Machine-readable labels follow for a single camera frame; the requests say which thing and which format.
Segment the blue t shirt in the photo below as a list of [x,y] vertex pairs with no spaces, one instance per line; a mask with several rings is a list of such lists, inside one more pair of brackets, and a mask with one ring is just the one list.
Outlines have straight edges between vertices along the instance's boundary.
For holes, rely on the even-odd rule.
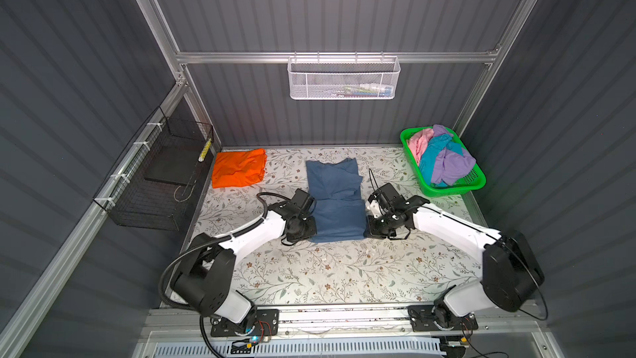
[[309,194],[315,198],[316,244],[362,240],[368,225],[358,163],[307,161]]

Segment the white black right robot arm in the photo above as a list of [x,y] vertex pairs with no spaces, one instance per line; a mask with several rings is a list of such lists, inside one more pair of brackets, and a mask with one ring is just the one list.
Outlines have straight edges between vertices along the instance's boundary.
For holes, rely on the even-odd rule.
[[365,236],[398,240],[397,230],[418,230],[447,242],[472,258],[480,278],[448,288],[434,301],[428,317],[447,330],[477,311],[499,308],[515,313],[545,282],[545,275],[526,239],[517,231],[500,232],[471,223],[420,196],[406,198],[387,183],[367,202]]

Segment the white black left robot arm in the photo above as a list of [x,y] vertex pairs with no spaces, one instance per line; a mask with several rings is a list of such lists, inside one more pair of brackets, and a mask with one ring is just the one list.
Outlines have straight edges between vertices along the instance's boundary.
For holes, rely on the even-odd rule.
[[228,233],[195,236],[162,273],[158,291],[166,305],[221,318],[247,333],[256,323],[257,306],[231,286],[236,266],[272,240],[288,245],[317,235],[316,200],[297,189],[291,198],[260,192],[261,214]]

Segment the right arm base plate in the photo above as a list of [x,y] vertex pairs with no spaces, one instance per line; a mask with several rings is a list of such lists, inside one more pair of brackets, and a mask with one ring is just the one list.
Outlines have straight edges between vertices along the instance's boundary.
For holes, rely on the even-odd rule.
[[414,331],[475,331],[479,329],[474,314],[456,317],[434,305],[411,305],[407,316]]

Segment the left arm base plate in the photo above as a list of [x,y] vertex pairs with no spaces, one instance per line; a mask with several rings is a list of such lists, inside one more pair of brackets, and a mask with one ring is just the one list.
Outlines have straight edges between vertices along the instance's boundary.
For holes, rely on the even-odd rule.
[[226,318],[213,318],[209,335],[212,337],[276,336],[279,322],[279,310],[257,308],[250,312],[240,324],[232,323]]

